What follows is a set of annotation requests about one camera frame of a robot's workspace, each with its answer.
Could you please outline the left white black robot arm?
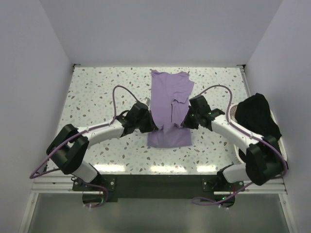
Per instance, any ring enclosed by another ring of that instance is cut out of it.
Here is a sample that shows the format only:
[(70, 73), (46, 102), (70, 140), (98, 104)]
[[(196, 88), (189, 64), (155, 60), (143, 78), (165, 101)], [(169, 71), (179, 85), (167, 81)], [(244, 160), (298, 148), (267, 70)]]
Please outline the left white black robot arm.
[(130, 110), (113, 117), (111, 122), (91, 127), (65, 125), (48, 147), (46, 153), (65, 175), (74, 175), (89, 190), (103, 183), (99, 171), (84, 160), (86, 150), (106, 140), (121, 138), (139, 130), (149, 133), (158, 130), (148, 106), (135, 103)]

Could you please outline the purple t shirt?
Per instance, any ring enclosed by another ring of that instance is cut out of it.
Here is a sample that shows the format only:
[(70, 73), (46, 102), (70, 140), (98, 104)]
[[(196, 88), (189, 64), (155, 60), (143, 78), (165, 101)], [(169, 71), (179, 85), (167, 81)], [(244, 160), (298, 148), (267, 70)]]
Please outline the purple t shirt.
[(181, 126), (194, 87), (189, 74), (152, 70), (151, 80), (150, 110), (158, 131), (148, 134), (147, 145), (162, 149), (192, 145), (190, 129)]

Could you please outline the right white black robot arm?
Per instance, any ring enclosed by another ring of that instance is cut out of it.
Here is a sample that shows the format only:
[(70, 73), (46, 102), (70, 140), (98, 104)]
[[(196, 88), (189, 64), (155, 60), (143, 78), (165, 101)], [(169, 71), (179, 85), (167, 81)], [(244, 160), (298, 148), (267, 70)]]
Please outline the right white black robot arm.
[(190, 99), (188, 112), (181, 124), (184, 128), (204, 127), (215, 132), (244, 153), (242, 164), (228, 165), (218, 171), (218, 188), (227, 191), (239, 181), (251, 181), (260, 186), (271, 179), (283, 177), (288, 171), (288, 164), (278, 141), (273, 136), (262, 136), (239, 125), (231, 119), (230, 110), (231, 107), (226, 112), (211, 109), (207, 100), (199, 95)]

